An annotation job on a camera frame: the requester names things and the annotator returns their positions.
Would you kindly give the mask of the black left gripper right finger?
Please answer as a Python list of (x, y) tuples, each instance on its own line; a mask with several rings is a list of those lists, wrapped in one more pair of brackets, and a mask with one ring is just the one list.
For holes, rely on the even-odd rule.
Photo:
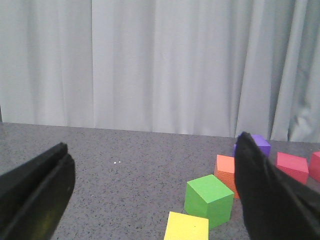
[(248, 132), (236, 142), (235, 185), (250, 239), (320, 238), (320, 194), (276, 168)]

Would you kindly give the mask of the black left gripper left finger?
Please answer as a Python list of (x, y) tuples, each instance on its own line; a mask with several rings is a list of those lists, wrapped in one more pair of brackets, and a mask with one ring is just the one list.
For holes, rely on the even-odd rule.
[(51, 239), (75, 181), (75, 161), (63, 142), (1, 175), (0, 238)]

